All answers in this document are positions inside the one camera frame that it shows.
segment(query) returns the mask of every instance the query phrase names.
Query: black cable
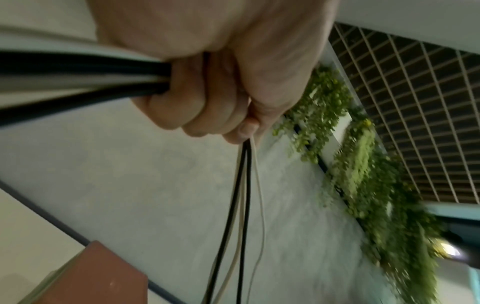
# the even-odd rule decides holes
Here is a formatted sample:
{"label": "black cable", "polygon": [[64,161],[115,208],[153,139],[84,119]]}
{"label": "black cable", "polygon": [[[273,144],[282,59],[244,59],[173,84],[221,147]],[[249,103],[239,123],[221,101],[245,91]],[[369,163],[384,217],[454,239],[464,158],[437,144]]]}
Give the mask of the black cable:
{"label": "black cable", "polygon": [[231,197],[230,209],[228,210],[228,216],[226,218],[225,229],[223,230],[223,236],[221,237],[220,247],[218,248],[218,253],[216,254],[216,263],[215,263],[215,267],[213,268],[211,280],[207,286],[205,297],[204,297],[206,304],[210,304],[212,301],[214,290],[215,290],[215,284],[217,282],[217,277],[219,275],[220,265],[222,263],[222,259],[225,253],[225,248],[227,246],[228,234],[232,228],[235,207],[237,204],[237,197],[239,195],[240,182],[242,181],[242,174],[244,171],[246,153],[247,153],[247,146],[243,144],[243,148],[241,150],[241,156],[240,156],[240,164],[238,166],[238,173],[236,175],[236,180],[235,180],[235,187],[233,188],[233,195]]}
{"label": "black cable", "polygon": [[138,74],[170,77],[171,64],[97,55],[0,52],[0,75]]}
{"label": "black cable", "polygon": [[47,115],[90,106],[125,97],[161,94],[169,89],[167,83],[145,83],[107,88],[87,93],[39,101],[0,109],[0,128]]}
{"label": "black cable", "polygon": [[241,237],[241,251],[240,251],[240,268],[238,271],[238,287],[236,289],[236,304],[242,304],[242,288],[244,283],[244,269],[245,269],[245,248],[247,245],[247,229],[249,227],[250,215],[250,196],[252,187],[252,146],[250,140],[243,143],[246,148],[246,198],[245,198],[245,216],[243,219],[243,231]]}

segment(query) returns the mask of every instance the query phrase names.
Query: foliage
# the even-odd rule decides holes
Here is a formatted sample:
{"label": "foliage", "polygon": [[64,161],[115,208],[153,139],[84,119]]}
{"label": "foliage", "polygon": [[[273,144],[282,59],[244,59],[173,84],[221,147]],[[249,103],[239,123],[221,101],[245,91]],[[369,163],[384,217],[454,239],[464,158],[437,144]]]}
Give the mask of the foliage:
{"label": "foliage", "polygon": [[336,78],[331,68],[318,67],[312,72],[299,102],[285,114],[273,134],[279,135],[300,126],[291,147],[300,153],[302,161],[316,164],[332,129],[340,116],[347,113],[351,99],[347,86]]}
{"label": "foliage", "polygon": [[[302,160],[317,163],[350,101],[347,88],[331,70],[317,69],[275,133],[300,126],[292,147]],[[382,267],[402,303],[431,304],[437,300],[435,257],[442,256],[437,244],[440,223],[402,180],[402,163],[376,142],[374,126],[362,109],[348,111],[352,124],[329,169],[330,189],[343,192],[349,214],[365,231],[365,255]]]}

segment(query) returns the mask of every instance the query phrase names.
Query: hand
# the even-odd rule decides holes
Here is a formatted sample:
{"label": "hand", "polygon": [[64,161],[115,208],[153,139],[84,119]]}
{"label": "hand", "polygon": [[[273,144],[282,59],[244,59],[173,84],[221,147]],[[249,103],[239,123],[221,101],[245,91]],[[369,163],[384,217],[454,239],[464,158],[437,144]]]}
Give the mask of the hand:
{"label": "hand", "polygon": [[140,110],[163,129],[234,144],[259,139],[299,100],[338,3],[88,0],[101,42],[172,62],[170,90],[135,99]]}

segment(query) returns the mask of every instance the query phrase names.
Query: light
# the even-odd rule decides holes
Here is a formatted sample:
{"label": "light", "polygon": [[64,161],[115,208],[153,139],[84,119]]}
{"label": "light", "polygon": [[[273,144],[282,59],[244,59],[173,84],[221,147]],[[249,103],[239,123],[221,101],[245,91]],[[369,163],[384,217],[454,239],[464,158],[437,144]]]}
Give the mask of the light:
{"label": "light", "polygon": [[453,247],[452,245],[448,244],[448,243],[442,243],[441,246],[443,247],[445,252],[450,256],[459,256],[460,255],[460,251],[458,249],[456,249],[455,247]]}

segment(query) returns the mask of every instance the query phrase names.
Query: grid ceiling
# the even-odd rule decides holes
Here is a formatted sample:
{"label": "grid ceiling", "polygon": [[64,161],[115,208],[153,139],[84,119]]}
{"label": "grid ceiling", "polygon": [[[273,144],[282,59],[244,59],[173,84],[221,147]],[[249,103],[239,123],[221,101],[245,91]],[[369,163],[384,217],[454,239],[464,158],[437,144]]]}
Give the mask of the grid ceiling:
{"label": "grid ceiling", "polygon": [[480,203],[480,56],[339,23],[329,41],[422,199]]}

